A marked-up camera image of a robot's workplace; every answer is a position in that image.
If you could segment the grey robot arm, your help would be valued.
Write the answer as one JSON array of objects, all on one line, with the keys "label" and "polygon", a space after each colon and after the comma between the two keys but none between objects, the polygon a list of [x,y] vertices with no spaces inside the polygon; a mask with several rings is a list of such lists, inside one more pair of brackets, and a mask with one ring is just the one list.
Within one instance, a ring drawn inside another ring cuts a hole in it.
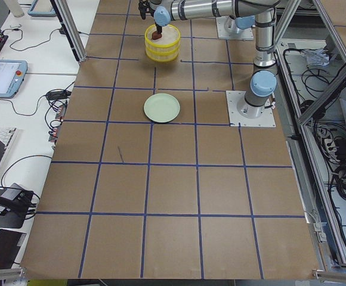
[{"label": "grey robot arm", "polygon": [[279,1],[149,1],[151,14],[158,26],[172,21],[226,16],[224,29],[242,33],[255,26],[255,71],[244,98],[237,104],[238,112],[245,118],[257,119],[266,100],[274,92],[277,79],[269,68],[274,59],[276,7]]}]

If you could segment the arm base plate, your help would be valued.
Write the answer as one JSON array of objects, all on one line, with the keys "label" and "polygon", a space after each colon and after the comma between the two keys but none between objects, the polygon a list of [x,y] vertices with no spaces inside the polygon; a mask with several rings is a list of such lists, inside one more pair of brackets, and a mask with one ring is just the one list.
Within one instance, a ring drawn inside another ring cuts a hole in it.
[{"label": "arm base plate", "polygon": [[219,39],[252,41],[254,39],[252,28],[255,25],[255,17],[232,18],[230,16],[216,19]]},{"label": "arm base plate", "polygon": [[270,100],[260,107],[245,101],[245,91],[226,91],[230,126],[250,128],[275,128],[276,123]]}]

